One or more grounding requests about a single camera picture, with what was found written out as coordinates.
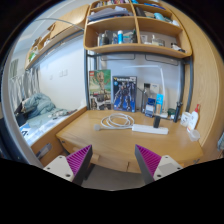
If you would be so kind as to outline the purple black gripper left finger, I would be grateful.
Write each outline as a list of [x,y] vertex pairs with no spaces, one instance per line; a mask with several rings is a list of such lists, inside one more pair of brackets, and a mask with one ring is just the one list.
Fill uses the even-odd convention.
[[88,145],[68,156],[59,155],[44,170],[81,186],[92,155],[92,146]]

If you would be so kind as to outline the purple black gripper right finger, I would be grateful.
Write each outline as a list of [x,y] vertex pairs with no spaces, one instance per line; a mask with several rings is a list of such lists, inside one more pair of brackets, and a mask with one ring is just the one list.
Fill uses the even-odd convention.
[[140,145],[135,145],[135,156],[145,184],[182,169],[182,166],[169,155],[160,156]]

